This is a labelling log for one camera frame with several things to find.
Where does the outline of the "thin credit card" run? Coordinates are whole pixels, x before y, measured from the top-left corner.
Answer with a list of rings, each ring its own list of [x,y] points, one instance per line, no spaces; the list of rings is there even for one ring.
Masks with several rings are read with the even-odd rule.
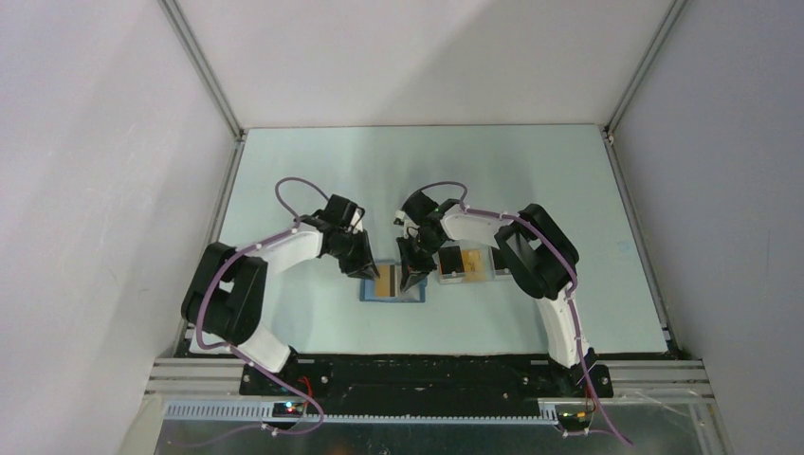
[[[374,281],[375,296],[381,299],[395,298],[398,291],[396,265],[380,264],[377,268],[379,277]]]

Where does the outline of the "blue leather card holder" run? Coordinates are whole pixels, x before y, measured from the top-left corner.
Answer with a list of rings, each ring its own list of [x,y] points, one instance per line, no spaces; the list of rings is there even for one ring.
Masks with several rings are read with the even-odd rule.
[[[424,303],[426,301],[426,280],[403,291],[401,263],[381,261],[376,267],[379,271],[378,278],[360,282],[358,292],[360,301],[378,303]]]

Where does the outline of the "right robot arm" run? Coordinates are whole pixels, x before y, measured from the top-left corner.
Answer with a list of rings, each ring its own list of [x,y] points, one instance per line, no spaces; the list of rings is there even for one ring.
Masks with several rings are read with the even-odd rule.
[[[531,204],[516,214],[501,213],[473,209],[460,199],[438,204],[416,191],[394,222],[405,229],[396,240],[401,290],[435,271],[434,256],[448,242],[495,247],[514,282],[539,309],[548,354],[557,363],[551,371],[555,390],[575,396],[591,384],[596,354],[583,333],[575,303],[579,255],[546,209]]]

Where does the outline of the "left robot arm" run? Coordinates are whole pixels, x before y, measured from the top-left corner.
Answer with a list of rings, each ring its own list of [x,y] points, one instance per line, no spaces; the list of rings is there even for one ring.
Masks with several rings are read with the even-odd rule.
[[[208,245],[181,307],[182,318],[195,329],[197,346],[223,349],[262,368],[264,383],[277,394],[294,391],[300,370],[288,360],[295,351],[263,322],[266,284],[323,256],[335,258],[349,278],[376,278],[364,215],[356,202],[332,195],[324,208],[297,216],[290,227],[267,238],[240,247]]]

